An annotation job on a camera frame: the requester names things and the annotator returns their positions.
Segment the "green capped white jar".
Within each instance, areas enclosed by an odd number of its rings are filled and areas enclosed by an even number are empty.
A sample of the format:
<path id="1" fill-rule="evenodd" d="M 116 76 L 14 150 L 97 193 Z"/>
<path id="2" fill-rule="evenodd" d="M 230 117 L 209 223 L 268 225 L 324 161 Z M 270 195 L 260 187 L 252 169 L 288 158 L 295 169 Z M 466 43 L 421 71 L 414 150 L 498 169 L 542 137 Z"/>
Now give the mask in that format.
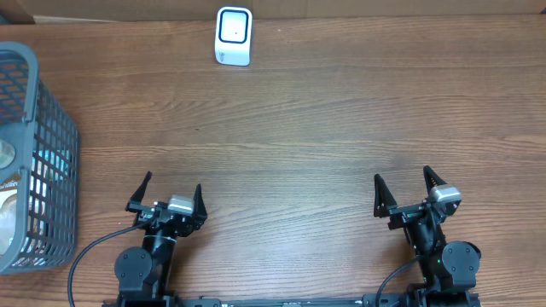
<path id="1" fill-rule="evenodd" d="M 0 169 L 9 167 L 16 157 L 15 146 L 3 139 L 0 140 Z"/>

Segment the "brown snack pouch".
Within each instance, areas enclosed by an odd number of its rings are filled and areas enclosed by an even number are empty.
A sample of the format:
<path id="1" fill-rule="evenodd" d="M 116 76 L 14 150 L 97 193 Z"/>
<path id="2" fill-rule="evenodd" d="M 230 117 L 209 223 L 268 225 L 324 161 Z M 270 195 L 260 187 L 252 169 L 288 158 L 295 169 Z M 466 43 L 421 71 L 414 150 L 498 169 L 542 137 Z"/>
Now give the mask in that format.
<path id="1" fill-rule="evenodd" d="M 9 249 L 16 226 L 17 189 L 20 175 L 14 173 L 1 183 L 0 192 L 0 255 Z"/>

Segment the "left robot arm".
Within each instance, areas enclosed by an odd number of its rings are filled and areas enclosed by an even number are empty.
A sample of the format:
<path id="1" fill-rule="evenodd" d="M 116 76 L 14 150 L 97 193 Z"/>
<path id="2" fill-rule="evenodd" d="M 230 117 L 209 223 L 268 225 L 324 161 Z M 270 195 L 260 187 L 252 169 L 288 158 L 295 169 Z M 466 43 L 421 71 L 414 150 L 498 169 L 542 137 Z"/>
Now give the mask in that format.
<path id="1" fill-rule="evenodd" d="M 136 215 L 135 229 L 144 231 L 142 244 L 118 256 L 114 273 L 119 280 L 117 306 L 180 306 L 181 299 L 168 289 L 177 239 L 200 229 L 207 220 L 201 185 L 191 198 L 173 195 L 152 206 L 142 203 L 152 173 L 148 172 L 125 207 Z"/>

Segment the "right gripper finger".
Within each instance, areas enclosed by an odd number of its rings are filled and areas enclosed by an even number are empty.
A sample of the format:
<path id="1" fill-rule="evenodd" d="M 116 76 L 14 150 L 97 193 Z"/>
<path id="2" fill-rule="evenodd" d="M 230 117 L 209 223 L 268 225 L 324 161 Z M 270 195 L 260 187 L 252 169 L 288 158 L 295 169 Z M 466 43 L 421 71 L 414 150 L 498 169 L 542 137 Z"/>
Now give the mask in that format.
<path id="1" fill-rule="evenodd" d="M 423 176 L 427 187 L 429 197 L 441 197 L 443 195 L 446 182 L 429 166 L 423 167 Z"/>
<path id="2" fill-rule="evenodd" d="M 384 179 L 380 174 L 375 174 L 375 204 L 374 217 L 388 217 L 391 215 L 390 210 L 396 209 L 398 203 L 394 199 L 392 193 L 387 187 Z"/>

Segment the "teal snack bar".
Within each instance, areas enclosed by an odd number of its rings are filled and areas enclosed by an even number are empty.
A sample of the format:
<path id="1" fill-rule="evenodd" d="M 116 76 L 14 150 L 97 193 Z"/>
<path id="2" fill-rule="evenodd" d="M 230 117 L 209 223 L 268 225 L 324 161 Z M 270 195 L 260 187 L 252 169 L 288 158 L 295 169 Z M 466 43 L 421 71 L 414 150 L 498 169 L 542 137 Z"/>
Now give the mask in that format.
<path id="1" fill-rule="evenodd" d="M 68 178 L 72 171 L 65 159 L 70 157 L 66 150 L 60 153 L 50 150 L 33 152 L 29 208 L 35 213 L 45 215 L 49 201 L 67 206 L 71 196 Z"/>

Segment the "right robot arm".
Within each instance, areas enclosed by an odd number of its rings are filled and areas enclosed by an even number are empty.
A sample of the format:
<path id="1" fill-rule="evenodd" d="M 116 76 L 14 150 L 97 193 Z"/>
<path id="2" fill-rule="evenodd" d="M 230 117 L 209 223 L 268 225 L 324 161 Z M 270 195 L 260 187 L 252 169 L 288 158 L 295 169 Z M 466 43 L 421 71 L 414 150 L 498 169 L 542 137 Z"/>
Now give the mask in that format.
<path id="1" fill-rule="evenodd" d="M 370 300 L 375 306 L 480 306 L 476 287 L 481 250 L 468 241 L 448 242 L 441 224 L 455 214 L 462 202 L 457 187 L 447 183 L 428 165 L 423 167 L 427 197 L 410 206 L 399 206 L 381 175 L 374 176 L 374 216 L 389 219 L 390 230 L 402 229 L 415 258 L 395 269 Z M 422 283 L 407 286 L 406 292 L 387 298 L 386 285 L 399 273 L 418 264 Z"/>

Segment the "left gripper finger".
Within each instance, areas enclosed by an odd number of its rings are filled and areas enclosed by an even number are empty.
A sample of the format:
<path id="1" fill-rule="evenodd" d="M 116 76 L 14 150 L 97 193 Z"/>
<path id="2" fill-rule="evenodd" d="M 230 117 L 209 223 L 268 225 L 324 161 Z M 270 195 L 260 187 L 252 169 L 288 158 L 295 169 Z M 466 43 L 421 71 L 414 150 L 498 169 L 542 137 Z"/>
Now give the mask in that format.
<path id="1" fill-rule="evenodd" d="M 145 177 L 142 180 L 142 183 L 137 188 L 137 190 L 134 192 L 134 194 L 130 197 L 129 203 L 131 203 L 131 202 L 141 203 L 142 202 L 142 199 L 144 198 L 144 195 L 145 195 L 145 192 L 146 192 L 146 189 L 147 189 L 147 186 L 148 186 L 148 182 L 152 178 L 152 175 L 153 174 L 152 174 L 151 171 L 148 171 L 146 173 Z"/>
<path id="2" fill-rule="evenodd" d="M 207 215 L 206 207 L 204 204 L 204 200 L 202 198 L 202 189 L 200 184 L 196 186 L 193 201 L 194 201 L 193 217 L 195 221 L 205 222 L 208 215 Z"/>

